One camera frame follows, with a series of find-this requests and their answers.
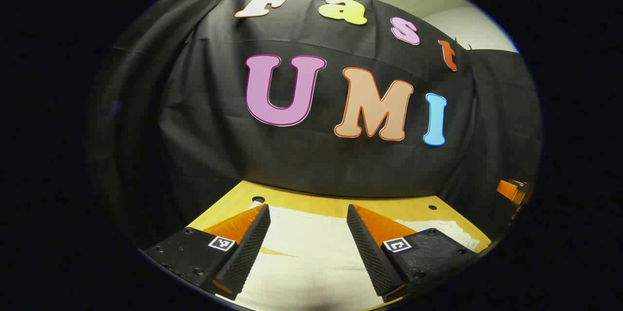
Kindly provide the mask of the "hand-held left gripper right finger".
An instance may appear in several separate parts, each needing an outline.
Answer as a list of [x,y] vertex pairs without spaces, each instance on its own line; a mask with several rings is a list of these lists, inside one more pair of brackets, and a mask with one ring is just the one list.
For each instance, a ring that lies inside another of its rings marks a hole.
[[427,293],[480,257],[437,228],[415,231],[356,204],[348,207],[347,224],[383,302]]

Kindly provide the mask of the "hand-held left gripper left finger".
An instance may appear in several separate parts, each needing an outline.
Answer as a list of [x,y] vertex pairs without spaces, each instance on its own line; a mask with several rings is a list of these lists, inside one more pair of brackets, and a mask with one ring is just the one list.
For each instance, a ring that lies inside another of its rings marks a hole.
[[211,227],[186,227],[144,252],[178,277],[235,300],[242,291],[271,224],[261,204]]

